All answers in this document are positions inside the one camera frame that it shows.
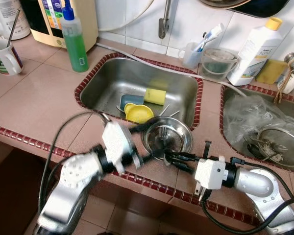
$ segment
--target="red tile border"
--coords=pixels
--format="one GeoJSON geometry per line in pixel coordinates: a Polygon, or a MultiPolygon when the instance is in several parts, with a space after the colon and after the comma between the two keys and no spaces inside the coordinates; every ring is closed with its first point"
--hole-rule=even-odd
{"type": "MultiPolygon", "coordinates": [[[[90,80],[95,76],[95,74],[99,71],[99,69],[102,67],[102,65],[109,59],[112,59],[112,58],[128,58],[130,59],[129,57],[121,54],[121,53],[118,53],[118,52],[115,52],[115,53],[111,53],[111,54],[108,54],[108,55],[105,55],[95,66],[94,68],[92,69],[92,71],[86,76],[86,78],[78,85],[78,87],[74,90],[74,97],[75,97],[75,100],[77,101],[77,103],[83,107],[83,108],[86,108],[86,106],[83,104],[83,102],[81,101],[80,99],[80,94],[81,92],[83,91],[83,89],[87,86],[87,84],[90,82],[90,80]]],[[[164,68],[168,68],[168,69],[171,69],[171,70],[175,70],[175,71],[181,71],[181,72],[187,72],[190,74],[190,76],[192,76],[192,74],[196,74],[194,71],[191,71],[189,69],[185,69],[185,68],[182,68],[182,67],[178,67],[178,66],[173,66],[173,65],[169,65],[169,64],[165,64],[165,63],[162,63],[162,62],[158,62],[158,61],[154,61],[154,60],[149,60],[149,59],[146,59],[146,58],[143,58],[143,57],[137,57],[141,60],[144,60],[146,62],[149,62],[153,65],[157,65],[157,66],[160,66],[160,67],[164,67],[164,68]]],[[[193,124],[192,126],[190,127],[190,130],[194,130],[198,125],[199,125],[199,120],[200,120],[200,106],[201,106],[201,97],[202,97],[202,90],[203,90],[203,82],[201,79],[199,78],[194,78],[198,84],[198,89],[197,89],[197,94],[196,94],[196,104],[195,104],[195,107],[196,107],[196,112],[195,112],[195,115],[194,115],[194,121],[193,121],[193,124]]],[[[114,118],[117,118],[117,119],[122,119],[120,117],[116,117],[114,115],[111,115],[111,114],[107,114],[111,117],[114,117],[114,118]]]]}
{"type": "MultiPolygon", "coordinates": [[[[244,88],[244,89],[247,89],[247,90],[251,90],[251,91],[255,91],[255,92],[260,92],[260,93],[264,93],[264,94],[268,94],[268,95],[271,95],[273,97],[275,97],[276,93],[277,92],[274,92],[274,91],[271,91],[271,90],[268,90],[268,89],[265,89],[265,88],[259,88],[257,86],[253,86],[253,85],[244,85],[244,86],[240,86],[241,88],[244,88]]],[[[221,86],[221,98],[220,98],[220,122],[219,122],[219,129],[220,129],[220,133],[221,135],[223,136],[224,140],[227,142],[227,144],[238,154],[244,156],[245,158],[248,158],[248,159],[252,159],[254,161],[257,161],[259,163],[262,163],[262,164],[265,164],[265,165],[270,165],[270,166],[274,166],[276,168],[279,168],[279,169],[282,169],[282,170],[285,170],[287,172],[292,172],[294,173],[293,170],[291,169],[288,169],[288,168],[284,168],[282,166],[279,166],[279,165],[276,165],[272,162],[263,162],[261,160],[259,160],[258,158],[254,158],[254,157],[250,157],[250,156],[247,156],[239,151],[237,151],[235,148],[232,147],[232,145],[230,144],[230,142],[226,139],[225,135],[224,135],[224,132],[223,132],[223,107],[224,107],[224,91],[225,91],[225,86],[221,86]]],[[[284,100],[288,100],[288,101],[292,101],[294,102],[294,96],[292,95],[289,95],[289,94],[283,94],[282,96],[282,99],[284,100]]]]}
{"type": "MultiPolygon", "coordinates": [[[[48,144],[48,143],[44,143],[42,141],[24,136],[22,134],[12,132],[11,130],[5,129],[3,127],[0,127],[0,134],[3,136],[6,136],[8,138],[21,141],[24,144],[28,144],[30,146],[42,149],[44,151],[49,151],[49,148],[50,148],[50,144],[48,144]]],[[[55,147],[53,153],[58,156],[65,157],[65,158],[74,155],[73,152],[70,152],[70,151],[67,151],[65,149],[58,148],[58,147],[55,147]]],[[[140,175],[136,175],[131,172],[125,172],[122,175],[119,175],[116,171],[114,171],[111,174],[118,176],[118,177],[121,177],[125,180],[131,181],[133,183],[137,183],[139,185],[151,188],[151,189],[156,190],[158,192],[167,194],[169,196],[173,196],[173,197],[180,199],[182,201],[185,201],[187,203],[191,203],[193,205],[200,206],[199,201],[198,201],[198,197],[196,195],[191,195],[189,193],[174,189],[174,188],[169,187],[167,185],[164,185],[162,183],[156,182],[154,180],[145,178],[140,175]]],[[[217,204],[217,203],[214,203],[211,201],[207,201],[206,208],[208,210],[214,211],[216,213],[232,217],[232,218],[239,220],[239,221],[246,223],[246,224],[250,224],[253,226],[257,226],[259,224],[259,220],[255,216],[245,214],[240,211],[236,211],[232,208],[228,208],[228,207],[225,207],[223,205],[220,205],[220,204],[217,204]]]]}

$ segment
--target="faucet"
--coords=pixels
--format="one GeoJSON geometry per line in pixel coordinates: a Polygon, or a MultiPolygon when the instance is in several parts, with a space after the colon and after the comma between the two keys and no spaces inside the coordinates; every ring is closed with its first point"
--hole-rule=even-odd
{"type": "Polygon", "coordinates": [[[163,39],[169,29],[169,10],[170,10],[171,0],[166,1],[165,15],[163,18],[159,19],[159,38],[163,39]]]}

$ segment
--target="countertop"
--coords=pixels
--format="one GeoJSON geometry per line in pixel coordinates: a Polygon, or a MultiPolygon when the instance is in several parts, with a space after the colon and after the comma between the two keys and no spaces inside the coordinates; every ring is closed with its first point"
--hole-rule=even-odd
{"type": "MultiPolygon", "coordinates": [[[[177,58],[108,40],[99,39],[98,41],[135,56],[182,67],[181,61],[177,58]]],[[[103,56],[113,51],[94,46],[88,52],[89,70],[77,73],[72,70],[65,49],[39,43],[31,35],[13,41],[12,44],[24,64],[24,70],[15,76],[0,74],[0,141],[45,158],[48,145],[44,143],[51,143],[57,129],[67,118],[85,110],[74,98],[75,88],[103,56]]],[[[253,82],[252,85],[276,91],[275,86],[257,82],[253,82]]],[[[244,158],[228,145],[220,132],[221,90],[220,84],[203,81],[200,123],[192,131],[194,138],[192,152],[202,156],[205,141],[212,141],[209,155],[223,155],[226,160],[230,157],[244,158]]],[[[132,124],[124,120],[115,120],[126,126],[132,124]]],[[[103,127],[97,116],[83,116],[64,129],[56,146],[73,153],[88,151],[94,144],[102,142],[102,130],[103,127]]],[[[145,154],[140,136],[134,136],[134,142],[139,153],[145,154]]],[[[61,151],[60,154],[52,156],[55,162],[69,153],[60,149],[59,151],[61,151]]],[[[274,169],[294,193],[294,173],[271,165],[267,166],[274,169]]],[[[150,162],[139,170],[132,166],[126,170],[128,174],[125,176],[110,174],[105,180],[202,214],[201,208],[191,202],[192,197],[188,198],[189,195],[193,195],[196,186],[192,175],[171,166],[164,166],[160,161],[150,162]],[[145,179],[150,180],[151,184],[155,183],[156,188],[154,185],[139,182],[145,179]],[[162,186],[165,187],[165,192],[161,191],[162,186]],[[174,190],[173,194],[169,192],[169,189],[174,190]]],[[[284,189],[280,188],[280,190],[281,194],[287,197],[284,189]]],[[[209,200],[212,206],[217,206],[214,210],[215,214],[223,214],[237,221],[244,221],[237,226],[239,228],[249,227],[243,217],[253,216],[254,212],[251,201],[245,194],[223,187],[221,190],[213,191],[209,200]],[[221,206],[226,207],[226,210],[220,211],[218,207],[221,208],[221,206]]]]}

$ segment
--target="white mug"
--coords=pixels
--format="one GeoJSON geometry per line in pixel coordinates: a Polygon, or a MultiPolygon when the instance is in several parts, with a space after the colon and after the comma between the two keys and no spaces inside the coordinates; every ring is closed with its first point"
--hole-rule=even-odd
{"type": "Polygon", "coordinates": [[[12,76],[20,73],[24,66],[12,44],[6,47],[7,44],[7,39],[0,39],[0,73],[12,76]]]}

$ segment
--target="metal bowl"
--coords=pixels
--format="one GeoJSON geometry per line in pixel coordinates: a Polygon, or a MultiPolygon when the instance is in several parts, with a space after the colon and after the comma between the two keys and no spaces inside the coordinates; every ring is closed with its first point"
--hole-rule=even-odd
{"type": "Polygon", "coordinates": [[[279,127],[264,127],[259,131],[257,135],[257,139],[260,141],[269,140],[274,144],[278,144],[285,147],[286,151],[283,151],[280,153],[280,156],[282,158],[280,158],[279,160],[276,160],[275,158],[271,157],[271,155],[268,155],[268,150],[264,149],[266,145],[263,145],[261,142],[258,142],[259,149],[262,155],[266,157],[266,159],[270,159],[281,166],[294,167],[294,135],[293,134],[279,127]]]}
{"type": "Polygon", "coordinates": [[[142,133],[143,145],[149,153],[168,148],[174,152],[189,152],[192,149],[192,133],[187,125],[172,117],[154,117],[155,123],[142,133]]]}

